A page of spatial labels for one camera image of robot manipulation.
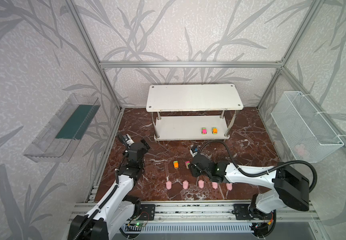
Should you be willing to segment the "pink green toy car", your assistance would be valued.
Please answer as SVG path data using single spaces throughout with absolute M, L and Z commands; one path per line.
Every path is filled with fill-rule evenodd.
M 191 162 L 190 161 L 186 161 L 185 164 L 186 164 L 186 168 L 189 169 L 189 166 L 190 166 Z

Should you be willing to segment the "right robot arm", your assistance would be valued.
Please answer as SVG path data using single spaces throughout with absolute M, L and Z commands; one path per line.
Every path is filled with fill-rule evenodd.
M 311 185 L 307 177 L 291 164 L 298 161 L 279 163 L 276 167 L 241 166 L 231 162 L 215 163 L 202 154 L 194 156 L 189 164 L 192 176 L 204 175 L 213 183 L 261 186 L 268 192 L 252 197 L 251 211 L 269 214 L 274 210 L 289 207 L 297 211 L 309 211 Z

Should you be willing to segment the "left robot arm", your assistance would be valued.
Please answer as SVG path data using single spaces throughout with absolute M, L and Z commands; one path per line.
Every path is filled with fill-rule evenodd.
M 140 215 L 140 200 L 128 193 L 144 172 L 144 156 L 150 146 L 144 139 L 133 142 L 130 136 L 123 144 L 127 149 L 115 169 L 114 183 L 91 210 L 72 220 L 68 240 L 110 240 L 126 220 Z

